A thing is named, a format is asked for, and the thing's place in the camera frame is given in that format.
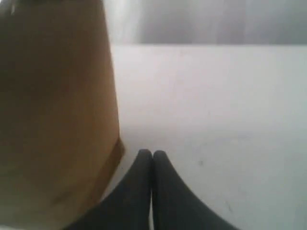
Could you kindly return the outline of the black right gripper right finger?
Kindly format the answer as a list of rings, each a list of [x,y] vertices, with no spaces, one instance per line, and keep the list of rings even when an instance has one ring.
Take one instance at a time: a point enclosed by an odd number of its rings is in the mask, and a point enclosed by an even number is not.
[[[167,154],[153,154],[152,207],[155,230],[236,230],[189,189]]]

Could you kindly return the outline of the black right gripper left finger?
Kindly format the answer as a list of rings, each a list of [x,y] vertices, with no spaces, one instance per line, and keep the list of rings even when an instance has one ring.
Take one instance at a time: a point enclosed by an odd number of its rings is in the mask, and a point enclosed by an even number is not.
[[[153,156],[139,150],[115,189],[67,230],[148,230]]]

